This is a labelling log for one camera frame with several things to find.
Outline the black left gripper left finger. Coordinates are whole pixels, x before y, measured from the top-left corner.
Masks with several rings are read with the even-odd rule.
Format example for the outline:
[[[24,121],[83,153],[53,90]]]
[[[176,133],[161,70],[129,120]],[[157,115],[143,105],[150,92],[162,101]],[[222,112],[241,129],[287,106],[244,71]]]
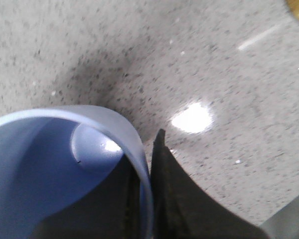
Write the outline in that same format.
[[[79,201],[49,216],[32,239],[139,239],[140,180],[126,156]]]

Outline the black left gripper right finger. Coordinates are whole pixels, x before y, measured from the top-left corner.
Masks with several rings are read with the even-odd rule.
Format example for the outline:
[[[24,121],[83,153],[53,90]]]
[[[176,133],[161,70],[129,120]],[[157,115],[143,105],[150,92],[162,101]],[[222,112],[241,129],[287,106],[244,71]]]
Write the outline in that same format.
[[[165,130],[153,142],[151,190],[155,239],[266,239],[259,227],[205,193],[165,145]]]

